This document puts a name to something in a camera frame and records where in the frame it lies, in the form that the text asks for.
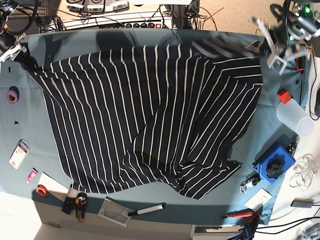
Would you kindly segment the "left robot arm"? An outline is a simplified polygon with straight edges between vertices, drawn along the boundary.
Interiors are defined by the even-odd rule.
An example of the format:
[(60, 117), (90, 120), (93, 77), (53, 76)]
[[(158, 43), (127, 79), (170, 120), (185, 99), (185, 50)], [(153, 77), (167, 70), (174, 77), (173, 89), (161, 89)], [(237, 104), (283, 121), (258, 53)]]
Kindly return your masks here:
[(320, 13), (313, 11), (308, 2), (296, 2), (293, 9), (290, 9), (291, 3), (291, 0), (285, 0), (282, 5), (270, 6), (270, 11), (277, 20), (275, 25), (266, 24), (260, 17), (250, 18), (250, 22), (257, 25), (265, 37), (267, 67), (279, 75), (289, 62), (308, 60), (311, 54), (302, 42), (320, 36)]

